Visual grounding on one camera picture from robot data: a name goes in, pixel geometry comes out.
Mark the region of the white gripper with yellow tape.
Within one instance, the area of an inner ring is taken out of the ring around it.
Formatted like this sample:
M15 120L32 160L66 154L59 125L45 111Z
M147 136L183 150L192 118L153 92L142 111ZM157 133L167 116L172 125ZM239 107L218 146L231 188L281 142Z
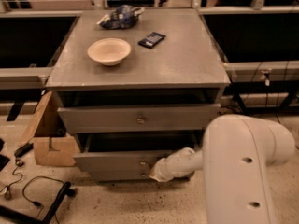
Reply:
M165 158L158 160L150 170L149 177L158 182L165 182Z

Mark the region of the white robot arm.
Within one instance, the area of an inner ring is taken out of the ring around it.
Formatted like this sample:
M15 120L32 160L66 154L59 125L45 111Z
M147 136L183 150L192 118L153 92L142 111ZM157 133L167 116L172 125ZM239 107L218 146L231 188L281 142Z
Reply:
M295 152L291 132L267 119L224 115L206 127L203 146L159 159L150 177L168 182L204 172L207 224L277 224L266 168Z

